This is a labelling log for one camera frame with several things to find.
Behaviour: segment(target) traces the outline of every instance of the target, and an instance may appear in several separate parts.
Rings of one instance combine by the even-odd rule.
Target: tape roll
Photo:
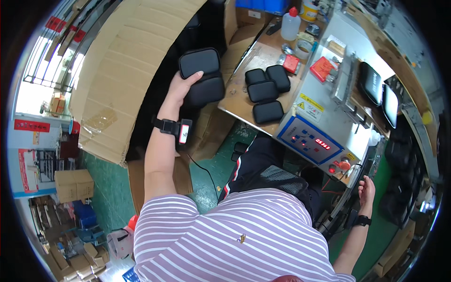
[[[295,55],[298,58],[305,60],[308,58],[308,56],[312,52],[312,48],[313,48],[313,46],[309,42],[307,42],[305,40],[298,40],[296,42]]]

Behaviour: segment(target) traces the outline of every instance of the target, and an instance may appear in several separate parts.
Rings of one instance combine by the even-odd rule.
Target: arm
[[[158,112],[157,118],[179,120],[180,107],[191,85],[198,81],[203,72],[197,72],[183,80],[177,72],[172,79],[168,94]],[[175,160],[175,136],[161,133],[153,128],[144,158],[144,202],[168,194],[176,194],[172,172]]]
[[[376,191],[374,183],[368,176],[364,176],[364,181],[361,180],[359,184],[359,216],[365,215],[371,219],[371,215],[373,213],[374,193]],[[351,229],[345,244],[341,248],[338,258],[333,265],[335,273],[352,273],[352,269],[364,249],[368,228],[368,225],[359,225],[354,226]]]

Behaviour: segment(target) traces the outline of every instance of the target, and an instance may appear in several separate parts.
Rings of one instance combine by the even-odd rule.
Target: hand
[[[370,213],[369,217],[371,217],[376,187],[374,187],[373,181],[366,175],[364,176],[364,180],[359,181],[359,184],[360,211]]]
[[[183,105],[183,99],[191,88],[191,85],[195,84],[202,76],[203,71],[198,71],[187,79],[183,79],[178,71],[170,82],[165,102],[180,108]]]
[[[168,94],[158,112],[157,118],[160,120],[178,121],[183,99],[188,94],[191,85],[195,84],[202,76],[203,71],[198,71],[187,79],[183,79],[178,71],[170,82]]]

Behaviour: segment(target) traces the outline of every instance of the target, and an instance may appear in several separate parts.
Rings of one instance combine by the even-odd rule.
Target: blue crate
[[[138,275],[133,270],[133,267],[130,268],[126,273],[122,275],[122,278],[125,282],[140,282]]]
[[[289,0],[236,0],[236,7],[263,10],[270,14],[282,16],[290,3]]]

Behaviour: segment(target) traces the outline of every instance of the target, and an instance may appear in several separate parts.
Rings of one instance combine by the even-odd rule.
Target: yellow container
[[[314,22],[318,14],[319,7],[313,5],[308,0],[304,0],[301,5],[301,19],[307,22]]]

